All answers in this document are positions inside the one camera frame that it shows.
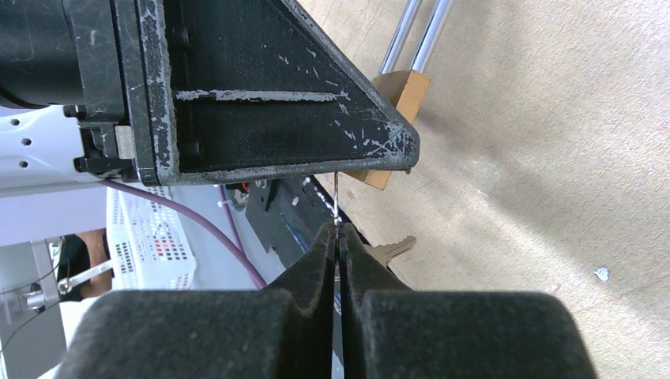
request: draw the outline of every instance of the black cable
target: black cable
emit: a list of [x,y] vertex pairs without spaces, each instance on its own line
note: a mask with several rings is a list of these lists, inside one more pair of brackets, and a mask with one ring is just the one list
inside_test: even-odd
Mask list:
[[[56,271],[57,268],[60,268],[60,267],[61,267],[61,264],[60,264],[60,262],[59,262],[58,265],[56,265],[56,267],[54,267],[53,270],[49,271],[48,274],[46,274],[45,276],[42,276],[41,278],[39,278],[39,279],[36,280],[35,282],[39,282],[40,280],[46,278],[47,276],[49,276],[50,274],[52,274],[54,271]],[[70,282],[70,260],[67,261],[67,277],[66,277],[66,279],[67,279],[67,283],[69,283],[69,282]],[[25,285],[25,286],[21,286],[21,287],[14,288],[14,289],[11,290],[11,291],[2,292],[0,295],[8,294],[8,293],[14,292],[14,291],[18,290],[19,288],[27,287],[28,285],[32,285],[32,283],[31,283],[31,284],[27,284],[27,285]],[[17,333],[18,333],[24,326],[26,326],[28,323],[30,323],[30,321],[35,320],[40,314],[42,314],[42,313],[46,313],[46,312],[47,312],[48,310],[50,310],[51,308],[53,308],[53,307],[57,306],[58,304],[60,304],[60,300],[61,300],[62,298],[63,298],[63,296],[59,296],[59,299],[58,299],[57,302],[55,302],[54,304],[51,304],[51,305],[48,306],[47,308],[44,308],[43,311],[37,313],[35,316],[30,317],[26,322],[24,322],[23,324],[21,324],[21,326],[19,326],[19,327],[17,328],[17,330],[13,331],[12,334],[9,335],[9,338],[7,339],[7,341],[5,341],[5,342],[2,344],[2,349],[0,349],[0,355],[1,355],[2,352],[5,351],[5,349],[9,346],[9,342],[12,340],[12,338],[14,338],[14,336],[15,336],[15,335],[16,335],[16,334],[17,334]]]
[[46,274],[44,274],[44,276],[41,276],[41,277],[40,277],[39,279],[37,279],[37,280],[33,280],[30,284],[25,284],[25,285],[23,285],[23,286],[19,286],[19,287],[13,288],[13,289],[8,290],[8,291],[5,291],[5,292],[0,292],[0,296],[2,296],[2,295],[6,295],[6,294],[11,294],[12,292],[14,292],[14,291],[16,291],[16,290],[19,290],[19,289],[21,289],[21,288],[23,288],[23,287],[32,286],[34,283],[39,282],[39,281],[41,281],[41,280],[43,280],[43,279],[46,279],[47,276],[53,274],[54,271],[56,271],[59,267],[61,267],[60,263],[58,263],[58,264],[56,265],[56,267],[54,267],[51,271],[49,271],[49,272],[47,272]]
[[12,341],[12,338],[14,338],[14,336],[15,336],[15,335],[16,335],[16,334],[17,334],[17,333],[18,333],[24,326],[26,326],[30,321],[35,320],[40,314],[42,314],[42,313],[46,313],[48,310],[50,310],[51,308],[57,306],[58,304],[60,304],[60,302],[56,302],[56,303],[54,303],[54,304],[51,304],[50,306],[48,306],[47,308],[45,308],[43,312],[36,313],[35,316],[30,317],[26,322],[24,322],[23,324],[21,324],[21,326],[19,326],[19,327],[17,328],[17,330],[15,330],[12,334],[9,335],[9,338],[7,339],[7,341],[5,341],[5,343],[2,344],[2,349],[0,349],[0,354],[2,354],[3,351],[5,351],[5,349],[7,348],[7,346],[9,346],[9,342]]

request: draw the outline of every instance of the white plastic basket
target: white plastic basket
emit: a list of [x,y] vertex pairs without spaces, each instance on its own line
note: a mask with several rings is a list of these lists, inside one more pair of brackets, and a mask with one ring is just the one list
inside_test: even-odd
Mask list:
[[[141,188],[169,198],[163,187]],[[107,189],[107,244],[114,288],[187,290],[196,261],[177,212]]]

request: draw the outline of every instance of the metal rod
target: metal rod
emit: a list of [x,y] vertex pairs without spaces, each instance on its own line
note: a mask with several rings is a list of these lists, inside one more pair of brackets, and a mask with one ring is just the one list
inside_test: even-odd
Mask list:
[[419,7],[421,6],[422,1],[423,0],[407,1],[405,10],[402,12],[402,16],[398,21],[396,32],[391,39],[389,50],[386,51],[382,66],[379,68],[379,75],[390,73],[395,69],[398,57],[400,57],[402,47],[405,45],[407,35],[409,35],[409,30],[412,28],[412,24],[414,24],[416,14],[419,12]]
[[421,43],[416,49],[414,60],[412,61],[412,69],[420,73],[426,71],[428,61],[431,60],[435,45],[438,44],[438,39],[444,28],[446,17],[449,15],[451,6],[454,2],[450,0],[438,0],[433,8],[431,19],[428,21],[426,31],[423,32]]
[[87,280],[90,280],[92,277],[102,274],[108,270],[112,270],[114,265],[111,261],[105,261],[97,266],[93,266],[88,270],[82,272],[81,274],[75,275],[71,278],[65,278],[58,282],[59,286],[65,285],[66,292],[70,292],[72,288],[78,286],[79,284],[84,283]]
[[335,171],[334,184],[335,193],[333,194],[333,222],[335,223],[335,244],[340,246],[340,188],[338,185],[340,173]]

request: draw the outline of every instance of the person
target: person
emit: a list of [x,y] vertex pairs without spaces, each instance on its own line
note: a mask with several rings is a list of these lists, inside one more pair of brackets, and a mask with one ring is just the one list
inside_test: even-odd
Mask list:
[[[60,252],[57,281],[104,263],[110,259],[105,229],[66,235],[61,240]],[[111,278],[111,270],[102,272],[72,288],[61,298],[61,302],[80,302],[85,298],[100,296],[111,290]]]

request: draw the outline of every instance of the triangular metal plate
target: triangular metal plate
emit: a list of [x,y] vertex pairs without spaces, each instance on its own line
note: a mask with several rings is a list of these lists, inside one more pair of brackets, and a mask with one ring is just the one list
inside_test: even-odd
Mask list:
[[417,132],[297,2],[163,6],[175,118],[152,126],[163,185],[416,164]]

